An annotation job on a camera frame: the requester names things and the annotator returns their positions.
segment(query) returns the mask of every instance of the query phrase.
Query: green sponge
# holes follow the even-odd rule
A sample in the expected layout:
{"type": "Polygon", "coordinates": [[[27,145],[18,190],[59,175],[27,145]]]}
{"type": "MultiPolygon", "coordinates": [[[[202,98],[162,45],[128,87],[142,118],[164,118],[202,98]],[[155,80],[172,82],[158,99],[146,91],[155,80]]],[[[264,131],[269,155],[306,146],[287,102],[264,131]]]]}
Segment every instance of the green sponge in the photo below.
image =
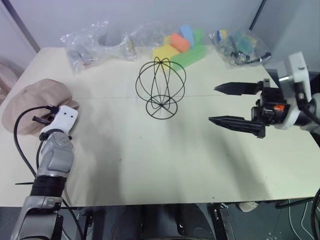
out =
{"type": "MultiPolygon", "coordinates": [[[[170,61],[176,62],[185,68],[195,63],[196,61],[202,59],[205,55],[206,47],[201,44],[198,44],[195,45],[193,48],[189,49],[189,51],[172,56],[170,61]]],[[[181,67],[177,64],[173,64],[172,68],[176,71],[181,69],[181,67]]]]}
{"type": "Polygon", "coordinates": [[[193,30],[194,45],[200,44],[202,39],[204,38],[204,35],[205,32],[202,29],[193,30]]]}

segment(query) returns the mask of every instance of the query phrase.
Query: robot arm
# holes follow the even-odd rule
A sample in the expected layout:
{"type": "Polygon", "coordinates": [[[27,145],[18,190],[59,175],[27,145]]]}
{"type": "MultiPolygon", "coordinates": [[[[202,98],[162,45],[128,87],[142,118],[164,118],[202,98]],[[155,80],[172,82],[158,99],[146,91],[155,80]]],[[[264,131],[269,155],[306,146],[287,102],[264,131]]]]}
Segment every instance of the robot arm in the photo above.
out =
{"type": "Polygon", "coordinates": [[[237,116],[209,117],[218,126],[266,136],[266,126],[286,130],[300,126],[302,130],[320,135],[320,93],[311,96],[309,73],[301,52],[289,56],[278,69],[280,88],[270,87],[268,79],[258,83],[229,82],[215,90],[228,95],[255,95],[261,91],[251,109],[251,120],[237,116]]]}
{"type": "Polygon", "coordinates": [[[74,160],[69,130],[78,111],[61,106],[53,122],[41,131],[45,143],[30,196],[23,204],[11,240],[60,240],[63,217],[58,214],[62,193],[74,160]]]}

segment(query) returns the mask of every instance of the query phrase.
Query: orange sponge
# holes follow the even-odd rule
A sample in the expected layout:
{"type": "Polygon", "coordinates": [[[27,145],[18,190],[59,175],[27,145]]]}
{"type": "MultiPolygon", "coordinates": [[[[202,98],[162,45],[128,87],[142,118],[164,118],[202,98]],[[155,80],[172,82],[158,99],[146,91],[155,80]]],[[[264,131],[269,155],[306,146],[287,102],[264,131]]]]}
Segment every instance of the orange sponge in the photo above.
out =
{"type": "Polygon", "coordinates": [[[171,35],[170,44],[181,53],[185,53],[190,48],[190,43],[188,42],[188,40],[177,33],[173,33],[171,35]]]}

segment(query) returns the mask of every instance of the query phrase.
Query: black wire frame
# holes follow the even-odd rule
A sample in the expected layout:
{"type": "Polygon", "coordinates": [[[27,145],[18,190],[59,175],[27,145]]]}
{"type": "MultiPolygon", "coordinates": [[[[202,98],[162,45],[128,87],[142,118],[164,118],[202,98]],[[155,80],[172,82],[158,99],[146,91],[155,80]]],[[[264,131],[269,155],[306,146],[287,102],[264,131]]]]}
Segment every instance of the black wire frame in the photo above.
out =
{"type": "Polygon", "coordinates": [[[155,119],[159,119],[159,120],[165,120],[165,119],[172,118],[177,113],[177,111],[178,111],[178,104],[177,103],[179,101],[181,101],[182,98],[185,96],[186,79],[187,79],[186,70],[179,63],[174,62],[174,61],[170,61],[168,58],[164,58],[164,59],[160,60],[158,57],[155,57],[153,61],[149,61],[141,67],[141,69],[139,71],[139,75],[138,75],[136,82],[135,82],[135,91],[136,91],[136,94],[142,100],[146,101],[145,109],[146,109],[146,112],[151,117],[153,117],[155,119]],[[183,70],[184,77],[180,76],[180,74],[177,73],[177,71],[172,67],[173,65],[177,65],[180,69],[183,70]],[[150,68],[153,68],[153,80],[152,80],[151,90],[149,92],[149,91],[147,91],[144,84],[142,83],[141,77],[142,77],[142,74],[150,68]],[[160,93],[159,85],[157,82],[157,72],[159,70],[160,71],[162,70],[162,72],[163,72],[165,85],[166,85],[166,88],[165,88],[165,91],[163,94],[160,93]],[[178,91],[176,91],[176,93],[174,93],[173,95],[172,95],[172,91],[169,88],[170,76],[171,76],[172,72],[179,78],[179,80],[181,82],[181,88],[178,91]],[[138,85],[140,85],[142,87],[143,91],[147,94],[147,97],[143,97],[139,93],[138,85]],[[157,95],[153,95],[154,88],[156,89],[157,95]],[[175,98],[179,93],[182,93],[181,96],[179,98],[175,98]],[[166,117],[155,116],[155,114],[160,109],[166,110],[168,113],[168,116],[166,116],[166,117]]]}

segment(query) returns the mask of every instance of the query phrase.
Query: tabletop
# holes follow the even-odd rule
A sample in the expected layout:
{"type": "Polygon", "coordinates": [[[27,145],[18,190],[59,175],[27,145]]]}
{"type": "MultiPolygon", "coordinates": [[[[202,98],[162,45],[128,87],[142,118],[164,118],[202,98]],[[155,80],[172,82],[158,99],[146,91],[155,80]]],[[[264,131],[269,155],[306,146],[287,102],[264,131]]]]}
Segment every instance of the tabletop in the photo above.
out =
{"type": "MultiPolygon", "coordinates": [[[[251,118],[259,95],[228,96],[214,91],[227,82],[270,78],[262,66],[229,68],[214,51],[186,67],[185,96],[175,116],[146,113],[136,93],[141,66],[109,59],[73,74],[64,48],[43,48],[0,106],[41,79],[64,83],[79,103],[72,129],[74,162],[64,197],[71,206],[207,203],[311,197],[319,188],[320,151],[298,127],[266,128],[266,137],[235,132],[208,120],[251,118]]],[[[19,136],[35,166],[39,140],[19,136]]],[[[16,150],[13,134],[0,126],[0,206],[22,206],[33,176],[16,150]]]]}

